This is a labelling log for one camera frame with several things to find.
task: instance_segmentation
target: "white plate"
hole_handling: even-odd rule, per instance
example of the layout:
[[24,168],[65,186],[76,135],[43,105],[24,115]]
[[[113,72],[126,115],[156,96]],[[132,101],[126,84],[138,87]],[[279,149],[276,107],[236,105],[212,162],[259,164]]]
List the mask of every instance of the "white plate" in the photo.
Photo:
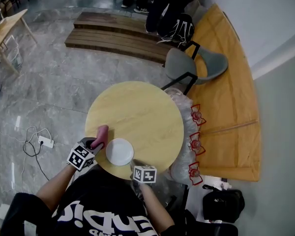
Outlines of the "white plate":
[[108,161],[117,166],[128,164],[133,158],[132,145],[123,138],[111,140],[106,147]]

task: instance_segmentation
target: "wooden platform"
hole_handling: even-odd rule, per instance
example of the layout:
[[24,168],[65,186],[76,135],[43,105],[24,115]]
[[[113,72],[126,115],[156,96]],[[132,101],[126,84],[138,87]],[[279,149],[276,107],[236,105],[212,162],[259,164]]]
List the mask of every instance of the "wooden platform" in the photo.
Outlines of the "wooden platform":
[[129,17],[82,12],[65,41],[67,47],[101,50],[164,63],[167,44],[156,44],[156,34],[146,33],[145,21]]

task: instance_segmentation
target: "black t-shirt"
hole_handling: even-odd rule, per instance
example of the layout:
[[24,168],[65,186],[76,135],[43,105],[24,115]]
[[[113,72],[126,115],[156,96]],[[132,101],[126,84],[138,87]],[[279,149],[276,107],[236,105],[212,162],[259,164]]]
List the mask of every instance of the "black t-shirt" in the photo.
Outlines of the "black t-shirt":
[[[99,167],[67,189],[57,214],[35,195],[15,195],[0,235],[24,235],[26,227],[40,235],[156,236],[142,202],[125,180]],[[161,235],[175,235],[175,226]]]

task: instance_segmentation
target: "sleeve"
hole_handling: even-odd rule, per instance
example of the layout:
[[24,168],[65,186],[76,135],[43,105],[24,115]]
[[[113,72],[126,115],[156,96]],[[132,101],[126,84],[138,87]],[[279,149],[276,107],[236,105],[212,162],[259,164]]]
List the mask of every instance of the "sleeve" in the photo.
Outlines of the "sleeve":
[[0,235],[24,235],[24,221],[36,226],[37,233],[47,232],[52,213],[37,196],[17,193],[3,221]]
[[170,226],[165,231],[161,233],[161,236],[172,236],[172,235],[185,235],[186,233],[182,233],[181,229],[176,226]]

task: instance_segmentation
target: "power strip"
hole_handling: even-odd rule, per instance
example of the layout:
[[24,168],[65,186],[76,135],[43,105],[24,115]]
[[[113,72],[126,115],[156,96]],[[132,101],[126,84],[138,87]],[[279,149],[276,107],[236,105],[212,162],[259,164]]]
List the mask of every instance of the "power strip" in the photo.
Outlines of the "power strip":
[[53,148],[54,147],[54,141],[53,140],[50,141],[50,139],[48,139],[46,137],[39,136],[38,142],[40,143],[41,141],[43,142],[43,145],[44,146],[47,146],[49,148]]

